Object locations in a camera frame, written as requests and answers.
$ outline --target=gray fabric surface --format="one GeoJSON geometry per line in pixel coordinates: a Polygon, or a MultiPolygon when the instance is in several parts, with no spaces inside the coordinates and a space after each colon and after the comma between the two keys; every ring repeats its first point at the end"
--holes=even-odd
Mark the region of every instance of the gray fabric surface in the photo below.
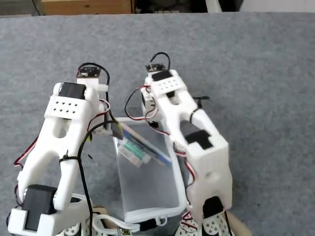
{"type": "MultiPolygon", "coordinates": [[[[54,84],[75,81],[83,62],[101,63],[112,76],[113,113],[121,117],[158,51],[169,53],[192,95],[210,96],[204,109],[230,143],[232,212],[257,236],[312,235],[314,22],[314,14],[275,13],[0,19],[2,235],[15,206],[19,170],[12,163],[39,132],[54,84]]],[[[131,103],[133,112],[139,104],[131,103]]],[[[85,153],[94,157],[84,160],[91,197],[122,217],[111,139],[95,137],[85,153]]],[[[46,174],[41,183],[57,184],[57,160],[46,174]]],[[[83,193],[79,177],[76,192],[83,193]]]]}

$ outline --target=plastic container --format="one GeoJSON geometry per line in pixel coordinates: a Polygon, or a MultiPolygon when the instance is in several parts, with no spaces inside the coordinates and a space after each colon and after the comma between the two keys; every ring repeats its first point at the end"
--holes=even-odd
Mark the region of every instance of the plastic container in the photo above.
{"type": "Polygon", "coordinates": [[[171,159],[169,166],[151,159],[137,167],[118,152],[118,140],[114,138],[125,222],[139,223],[181,214],[187,203],[185,187],[169,137],[155,132],[144,121],[129,118],[117,120],[128,125],[171,159]]]}

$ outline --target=red wire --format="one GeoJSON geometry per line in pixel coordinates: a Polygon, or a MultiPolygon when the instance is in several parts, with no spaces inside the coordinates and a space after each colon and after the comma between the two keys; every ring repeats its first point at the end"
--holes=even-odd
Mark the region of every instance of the red wire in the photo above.
{"type": "Polygon", "coordinates": [[[103,116],[105,115],[106,113],[108,113],[109,111],[107,112],[101,112],[101,113],[98,113],[92,120],[90,120],[89,124],[88,124],[88,128],[87,128],[87,131],[89,131],[89,128],[90,128],[90,125],[91,125],[91,122],[96,118],[96,117],[100,117],[100,116],[103,116]]]}
{"type": "Polygon", "coordinates": [[[32,144],[23,152],[22,155],[20,155],[15,161],[14,161],[14,166],[21,166],[23,169],[23,164],[20,163],[20,161],[28,154],[28,152],[35,146],[37,142],[38,136],[35,138],[35,140],[32,142],[32,144]]]}
{"type": "Polygon", "coordinates": [[[187,218],[187,216],[190,214],[190,211],[187,211],[183,216],[182,219],[183,220],[192,220],[192,217],[187,218]]]}
{"type": "Polygon", "coordinates": [[[185,165],[186,165],[188,171],[190,172],[190,174],[191,174],[191,176],[192,176],[192,181],[194,181],[195,178],[196,178],[196,176],[195,176],[195,173],[194,173],[194,171],[193,171],[193,168],[192,168],[191,165],[188,163],[187,158],[185,158],[184,163],[185,163],[185,165]]]}
{"type": "MultiPolygon", "coordinates": [[[[142,89],[142,88],[150,88],[150,87],[151,87],[150,85],[142,85],[142,86],[139,86],[139,87],[136,89],[136,91],[139,90],[139,89],[142,89]]],[[[125,110],[125,112],[126,112],[127,116],[128,116],[130,119],[132,119],[132,120],[137,120],[137,121],[146,120],[145,117],[143,117],[143,118],[132,117],[132,116],[127,112],[127,110],[125,110]]]]}
{"type": "Polygon", "coordinates": [[[181,224],[186,225],[188,227],[191,227],[191,228],[193,228],[195,230],[198,230],[198,228],[196,226],[192,225],[192,224],[189,224],[189,223],[186,223],[186,222],[181,222],[181,224]]]}

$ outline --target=white wire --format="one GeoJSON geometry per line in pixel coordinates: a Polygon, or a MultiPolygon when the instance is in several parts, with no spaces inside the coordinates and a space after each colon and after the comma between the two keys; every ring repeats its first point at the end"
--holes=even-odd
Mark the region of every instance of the white wire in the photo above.
{"type": "Polygon", "coordinates": [[[118,219],[116,219],[112,216],[109,216],[109,215],[94,215],[93,221],[92,221],[92,226],[98,233],[103,233],[103,234],[107,234],[107,235],[116,235],[117,234],[117,229],[101,229],[96,224],[97,221],[99,222],[102,219],[110,220],[111,222],[113,222],[114,224],[119,226],[121,229],[130,230],[132,233],[140,231],[140,225],[139,224],[126,224],[125,222],[118,220],[118,219]]]}
{"type": "Polygon", "coordinates": [[[99,99],[101,102],[106,103],[107,105],[107,110],[105,110],[104,112],[108,112],[110,110],[110,103],[108,101],[106,101],[105,99],[99,99]]]}

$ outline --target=wooden furniture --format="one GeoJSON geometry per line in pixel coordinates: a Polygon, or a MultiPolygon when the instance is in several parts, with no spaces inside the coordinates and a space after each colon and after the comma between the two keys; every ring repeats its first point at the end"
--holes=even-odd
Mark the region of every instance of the wooden furniture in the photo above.
{"type": "Polygon", "coordinates": [[[46,15],[130,14],[134,0],[42,0],[46,15]]]}

